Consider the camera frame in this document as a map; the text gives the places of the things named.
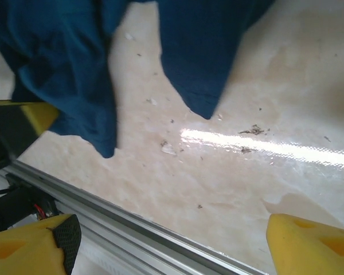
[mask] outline marble floor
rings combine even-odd
[[[188,110],[160,52],[156,5],[132,4],[110,54],[115,156],[46,133],[20,160],[269,274],[270,213],[344,228],[344,0],[278,0],[211,120]],[[12,87],[0,57],[0,99]]]

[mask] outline metal frame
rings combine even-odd
[[[7,173],[54,197],[61,212],[76,214],[115,274],[266,274],[21,162],[0,171]]]

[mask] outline dark blue fabric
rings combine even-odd
[[[241,36],[273,0],[158,0],[163,70],[186,105],[209,119]],[[51,130],[79,135],[109,158],[116,107],[107,45],[128,0],[0,0],[0,51],[13,101],[47,101]]]

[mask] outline black rubber pad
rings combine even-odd
[[[64,251],[64,268],[67,275],[70,275],[76,256],[78,254],[81,230],[76,215],[71,215],[66,221],[52,229],[56,246]]]

